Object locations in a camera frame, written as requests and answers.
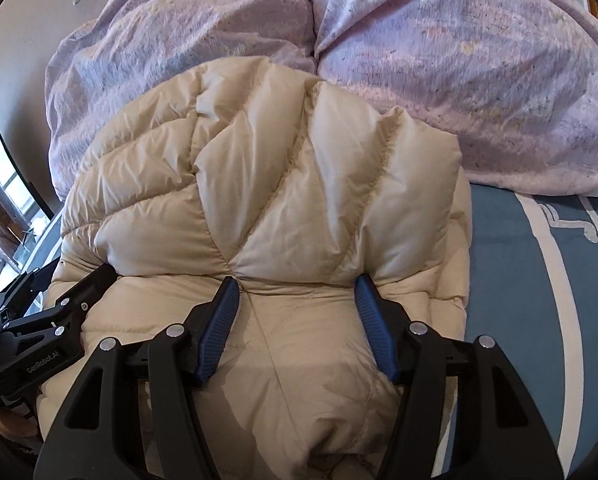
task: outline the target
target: beige puffer jacket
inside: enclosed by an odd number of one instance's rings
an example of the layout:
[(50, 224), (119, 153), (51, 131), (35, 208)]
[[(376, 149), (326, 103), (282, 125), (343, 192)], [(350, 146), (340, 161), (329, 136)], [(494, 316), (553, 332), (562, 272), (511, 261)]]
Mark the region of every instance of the beige puffer jacket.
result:
[[(461, 338), (470, 218), (454, 136), (265, 58), (215, 60), (98, 134), (47, 303), (103, 262), (122, 276), (83, 324), (88, 355), (106, 336), (152, 338), (235, 276), (237, 319), (196, 396), (222, 478), (317, 478), (337, 463), (332, 477), (350, 478), (358, 462), (339, 457), (380, 459), (399, 402), (353, 281), (370, 272), (410, 317)], [(44, 434), (84, 360), (44, 384)]]

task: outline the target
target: window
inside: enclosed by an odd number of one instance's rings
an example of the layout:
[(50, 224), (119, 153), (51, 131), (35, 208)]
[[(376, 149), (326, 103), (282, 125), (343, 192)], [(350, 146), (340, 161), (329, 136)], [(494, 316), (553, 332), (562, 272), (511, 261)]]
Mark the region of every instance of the window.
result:
[(50, 218), (37, 203), (26, 183), (17, 173), (0, 137), (0, 196), (4, 203), (9, 202), (12, 214), (20, 215), (19, 223), (25, 226), (23, 235), (15, 238), (21, 240), (13, 258), (7, 261), (0, 259), (0, 291), (16, 278), (30, 257), (34, 246), (41, 238), (50, 223)]

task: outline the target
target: silver screw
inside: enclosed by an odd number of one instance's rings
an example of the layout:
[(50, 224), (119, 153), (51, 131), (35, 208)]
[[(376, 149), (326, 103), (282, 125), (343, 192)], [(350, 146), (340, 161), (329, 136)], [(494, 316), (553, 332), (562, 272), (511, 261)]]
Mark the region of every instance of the silver screw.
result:
[(424, 335), (428, 332), (428, 327), (421, 321), (410, 323), (409, 329), (415, 335)]
[(186, 331), (186, 329), (183, 327), (183, 325), (170, 325), (167, 329), (166, 329), (166, 334), (169, 337), (179, 337), (181, 334), (183, 334)]
[(99, 348), (106, 352), (114, 348), (114, 346), (116, 346), (116, 339), (114, 339), (114, 337), (106, 337), (99, 343)]
[(484, 348), (494, 348), (495, 346), (495, 339), (489, 335), (480, 335), (477, 341), (479, 341), (479, 344)]

